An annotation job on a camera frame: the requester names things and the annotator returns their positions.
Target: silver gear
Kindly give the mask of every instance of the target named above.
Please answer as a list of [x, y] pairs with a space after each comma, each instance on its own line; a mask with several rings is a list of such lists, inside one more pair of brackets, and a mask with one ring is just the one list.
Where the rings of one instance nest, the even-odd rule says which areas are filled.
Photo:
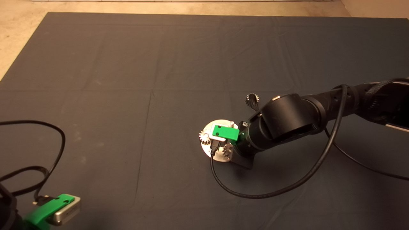
[[246, 97], [246, 104], [247, 105], [249, 105], [249, 101], [250, 101], [250, 95], [254, 95], [254, 96], [256, 96], [256, 100], [257, 100], [257, 102], [259, 102], [260, 101], [260, 98], [258, 97], [258, 95], [257, 94], [255, 94], [255, 93], [249, 93], [248, 95], [247, 95], [247, 97]]
[[231, 143], [227, 143], [223, 147], [223, 156], [225, 158], [230, 158], [230, 155], [233, 151], [233, 145]]
[[208, 134], [208, 133], [205, 133], [204, 131], [201, 131], [201, 132], [199, 133], [199, 139], [200, 139], [200, 142], [201, 142], [202, 144], [210, 144], [209, 134]]

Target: green clamp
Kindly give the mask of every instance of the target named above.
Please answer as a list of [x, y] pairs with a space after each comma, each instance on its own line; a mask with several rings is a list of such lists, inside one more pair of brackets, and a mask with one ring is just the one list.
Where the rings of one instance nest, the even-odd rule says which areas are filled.
[[213, 130], [213, 136], [229, 139], [232, 144], [235, 144], [238, 139], [239, 130], [235, 128], [216, 125]]
[[38, 230], [49, 230], [50, 225], [46, 222], [46, 219], [74, 200], [75, 198], [73, 196], [61, 194], [28, 214], [25, 217], [25, 221]]

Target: beige floor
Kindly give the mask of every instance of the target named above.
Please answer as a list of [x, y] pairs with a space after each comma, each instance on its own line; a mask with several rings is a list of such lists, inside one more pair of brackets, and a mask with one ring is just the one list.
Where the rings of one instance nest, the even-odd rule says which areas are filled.
[[408, 0], [330, 2], [31, 2], [0, 0], [0, 79], [47, 12], [409, 17]]

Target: circular metal plate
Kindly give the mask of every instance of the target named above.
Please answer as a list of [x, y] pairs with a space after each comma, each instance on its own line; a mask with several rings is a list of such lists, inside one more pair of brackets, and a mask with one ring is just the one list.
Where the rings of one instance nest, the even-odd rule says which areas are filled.
[[[210, 134], [211, 128], [213, 127], [213, 124], [222, 124], [222, 125], [226, 125], [226, 126], [231, 127], [230, 123], [231, 123], [231, 121], [229, 121], [229, 120], [215, 120], [215, 121], [212, 121], [212, 122], [208, 123], [208, 124], [204, 127], [203, 132], [204, 132], [204, 133], [207, 133], [207, 134]], [[237, 126], [236, 124], [234, 124], [234, 125], [233, 125], [233, 128], [237, 129], [238, 126]], [[229, 162], [229, 161], [230, 161], [229, 154], [223, 154], [223, 147], [224, 147], [225, 144], [227, 144], [227, 143], [226, 143], [226, 142], [222, 142], [222, 144], [221, 144], [220, 147], [219, 147], [219, 150], [216, 151], [216, 154], [215, 154], [214, 157], [213, 157], [214, 160], [220, 161], [220, 162]], [[210, 149], [210, 144], [203, 144], [203, 143], [201, 143], [201, 145], [202, 145], [202, 149], [203, 149], [204, 153], [205, 153], [208, 157], [210, 157], [210, 151], [211, 151], [211, 149]]]

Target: black fabric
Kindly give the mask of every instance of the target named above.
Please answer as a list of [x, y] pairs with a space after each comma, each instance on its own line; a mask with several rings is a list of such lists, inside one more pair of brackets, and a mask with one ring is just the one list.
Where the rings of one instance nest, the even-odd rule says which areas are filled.
[[[245, 200], [214, 181], [199, 131], [246, 120], [286, 93], [320, 93], [409, 77], [407, 19], [48, 13], [0, 82], [0, 120], [61, 127], [64, 155], [42, 195], [82, 198], [58, 229], [407, 229], [409, 183], [374, 174], [335, 148], [300, 188]], [[409, 175], [408, 134], [345, 117], [337, 142], [357, 159]], [[304, 175], [324, 133], [255, 157], [217, 163], [230, 188], [265, 193]], [[51, 165], [60, 144], [45, 127], [0, 128], [0, 174]], [[15, 190], [39, 180], [6, 181]], [[20, 214], [34, 207], [18, 200]]]

